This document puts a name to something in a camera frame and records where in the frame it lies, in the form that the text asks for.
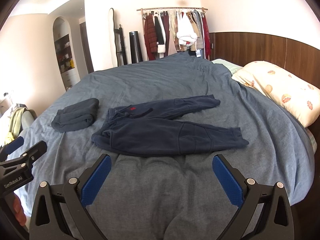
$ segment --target wooden headboard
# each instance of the wooden headboard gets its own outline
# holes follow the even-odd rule
[[[210,43],[213,44],[211,60],[221,58],[239,66],[265,60],[320,88],[320,50],[312,46],[279,36],[242,32],[210,33]],[[294,205],[303,236],[320,217],[320,117],[309,129],[318,143],[315,179],[307,197]]]

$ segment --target dark door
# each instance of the dark door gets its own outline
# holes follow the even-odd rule
[[[94,72],[94,69],[93,69],[92,60],[91,60],[88,35],[87,35],[87,26],[85,22],[80,24],[80,32],[81,32],[82,47],[84,52],[84,59],[87,65],[88,73],[90,74]]]

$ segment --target orange flower print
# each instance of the orange flower print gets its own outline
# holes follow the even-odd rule
[[[311,103],[310,101],[307,101],[307,105],[308,105],[308,107],[309,107],[310,110],[313,109],[313,105],[312,105],[312,103]]]
[[[291,100],[291,96],[289,94],[284,94],[284,95],[282,95],[281,100],[282,100],[282,103],[285,104]]]
[[[270,94],[272,90],[273,90],[273,87],[272,87],[271,85],[266,85],[265,91],[266,91],[268,94]]]

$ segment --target yellow item on shelf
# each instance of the yellow item on shelf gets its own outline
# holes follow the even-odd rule
[[[71,67],[71,68],[75,68],[75,63],[73,62],[73,59],[70,60],[70,67]]]

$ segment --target silver screw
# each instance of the silver screw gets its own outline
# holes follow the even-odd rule
[[[254,181],[254,179],[249,178],[249,179],[247,179],[247,183],[250,184],[250,185],[253,185],[256,182]]]
[[[278,183],[277,183],[277,186],[278,186],[279,188],[283,188],[283,187],[284,187],[283,183],[281,183],[281,182],[278,182]]]
[[[70,184],[75,184],[77,182],[77,178],[71,178],[69,179]]]
[[[43,182],[40,183],[40,187],[45,187],[45,186],[47,186],[47,182],[46,181],[43,181]]]

